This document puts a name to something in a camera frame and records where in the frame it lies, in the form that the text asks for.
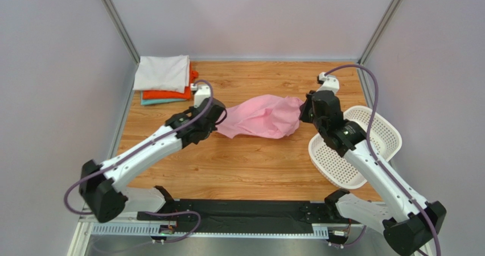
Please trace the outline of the pink t shirt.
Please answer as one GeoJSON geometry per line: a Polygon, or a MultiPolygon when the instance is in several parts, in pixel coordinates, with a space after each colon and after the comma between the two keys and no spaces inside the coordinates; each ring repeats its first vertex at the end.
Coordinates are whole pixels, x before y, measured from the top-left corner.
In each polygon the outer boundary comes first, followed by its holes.
{"type": "Polygon", "coordinates": [[[299,128],[298,97],[278,97],[270,94],[251,98],[227,109],[227,117],[217,126],[217,132],[234,138],[237,135],[280,139],[299,128]]]}

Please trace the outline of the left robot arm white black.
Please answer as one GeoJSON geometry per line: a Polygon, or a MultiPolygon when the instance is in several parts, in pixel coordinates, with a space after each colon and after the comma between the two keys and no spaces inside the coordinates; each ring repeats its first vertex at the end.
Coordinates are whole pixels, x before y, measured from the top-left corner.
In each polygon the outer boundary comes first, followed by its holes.
{"type": "Polygon", "coordinates": [[[123,212],[159,211],[165,204],[162,192],[128,188],[128,184],[161,159],[207,139],[226,111],[219,100],[206,98],[172,115],[154,134],[119,156],[100,164],[87,161],[81,169],[79,194],[91,214],[105,223],[123,212]]]}

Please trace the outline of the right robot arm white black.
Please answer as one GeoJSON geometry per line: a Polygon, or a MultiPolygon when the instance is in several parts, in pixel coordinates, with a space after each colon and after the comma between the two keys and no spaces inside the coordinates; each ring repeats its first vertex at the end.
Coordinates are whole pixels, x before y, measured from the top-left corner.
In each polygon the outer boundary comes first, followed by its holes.
{"type": "Polygon", "coordinates": [[[430,241],[436,255],[442,255],[438,234],[447,210],[439,201],[420,195],[378,154],[371,141],[375,110],[363,129],[344,118],[340,100],[330,90],[310,91],[300,110],[300,120],[312,124],[326,147],[353,165],[386,205],[380,207],[340,189],[326,197],[332,210],[381,233],[399,255],[422,253],[430,241]]]}

